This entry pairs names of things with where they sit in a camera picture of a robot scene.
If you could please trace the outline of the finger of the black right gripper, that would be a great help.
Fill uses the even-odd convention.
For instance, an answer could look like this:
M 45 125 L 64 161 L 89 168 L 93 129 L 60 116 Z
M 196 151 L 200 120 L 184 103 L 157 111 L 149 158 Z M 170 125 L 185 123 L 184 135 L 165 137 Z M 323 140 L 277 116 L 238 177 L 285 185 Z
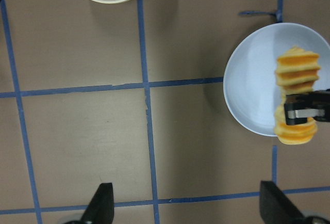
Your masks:
M 329 122 L 329 89 L 286 95 L 284 114 L 287 125 L 305 124 L 308 118 Z

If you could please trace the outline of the left gripper black right finger own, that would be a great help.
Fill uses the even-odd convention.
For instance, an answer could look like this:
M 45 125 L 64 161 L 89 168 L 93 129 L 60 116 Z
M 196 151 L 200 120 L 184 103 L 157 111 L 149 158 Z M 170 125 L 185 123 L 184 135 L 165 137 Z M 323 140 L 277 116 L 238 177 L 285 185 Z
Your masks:
M 329 223 L 320 215 L 303 214 L 272 181 L 261 181 L 259 213 L 265 224 Z

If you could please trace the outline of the left gripper black left finger own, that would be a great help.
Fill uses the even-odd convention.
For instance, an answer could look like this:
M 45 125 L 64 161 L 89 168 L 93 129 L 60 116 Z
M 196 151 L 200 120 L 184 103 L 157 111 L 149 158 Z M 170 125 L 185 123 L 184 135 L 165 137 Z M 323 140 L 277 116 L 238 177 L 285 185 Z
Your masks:
M 114 220 L 114 195 L 112 183 L 101 183 L 80 219 L 64 224 L 111 224 Z

